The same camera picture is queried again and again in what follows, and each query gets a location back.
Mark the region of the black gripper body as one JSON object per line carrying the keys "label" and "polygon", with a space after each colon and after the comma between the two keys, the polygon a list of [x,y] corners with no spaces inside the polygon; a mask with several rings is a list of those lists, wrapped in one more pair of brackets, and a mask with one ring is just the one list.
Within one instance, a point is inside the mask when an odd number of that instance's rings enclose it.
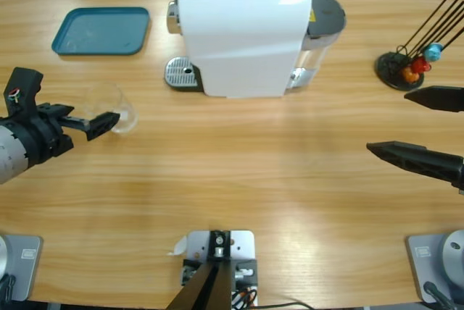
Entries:
{"label": "black gripper body", "polygon": [[59,119],[67,117],[73,109],[62,104],[40,104],[28,113],[14,116],[14,122],[21,126],[19,139],[25,148],[28,168],[73,149],[71,137],[64,134],[59,123]]}

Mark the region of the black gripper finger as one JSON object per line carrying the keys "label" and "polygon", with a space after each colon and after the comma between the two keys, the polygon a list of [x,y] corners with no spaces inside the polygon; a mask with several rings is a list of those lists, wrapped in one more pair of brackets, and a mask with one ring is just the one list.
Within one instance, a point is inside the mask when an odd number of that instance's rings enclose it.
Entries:
{"label": "black gripper finger", "polygon": [[400,141],[367,143],[367,150],[400,169],[463,189],[463,157]]}
{"label": "black gripper finger", "polygon": [[463,111],[463,88],[433,85],[406,93],[405,99],[433,110]]}
{"label": "black gripper finger", "polygon": [[86,134],[88,141],[109,132],[120,119],[120,114],[115,112],[105,112],[92,120],[85,120],[77,117],[61,117],[60,125],[63,127],[72,128],[83,131]]}

